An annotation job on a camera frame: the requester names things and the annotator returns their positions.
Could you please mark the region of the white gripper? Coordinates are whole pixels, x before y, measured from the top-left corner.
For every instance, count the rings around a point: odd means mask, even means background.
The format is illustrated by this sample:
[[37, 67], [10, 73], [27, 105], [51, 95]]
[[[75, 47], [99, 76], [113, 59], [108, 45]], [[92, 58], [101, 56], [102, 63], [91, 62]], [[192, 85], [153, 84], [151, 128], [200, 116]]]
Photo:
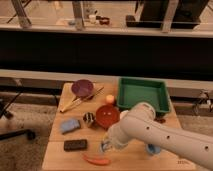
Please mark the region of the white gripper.
[[105, 133], [103, 139], [100, 142], [100, 151], [102, 153], [107, 152], [111, 149], [120, 150], [123, 148], [123, 144], [120, 143], [116, 138], [113, 138], [108, 133]]

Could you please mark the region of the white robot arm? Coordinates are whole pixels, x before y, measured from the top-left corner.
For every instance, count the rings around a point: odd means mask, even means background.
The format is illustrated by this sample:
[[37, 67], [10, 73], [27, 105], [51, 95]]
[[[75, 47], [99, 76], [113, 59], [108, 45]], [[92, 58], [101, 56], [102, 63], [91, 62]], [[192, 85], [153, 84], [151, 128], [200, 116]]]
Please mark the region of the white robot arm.
[[165, 126], [156, 122], [155, 117], [155, 109], [149, 103], [136, 104], [108, 129], [101, 141], [101, 151], [123, 149], [136, 139], [213, 170], [213, 137]]

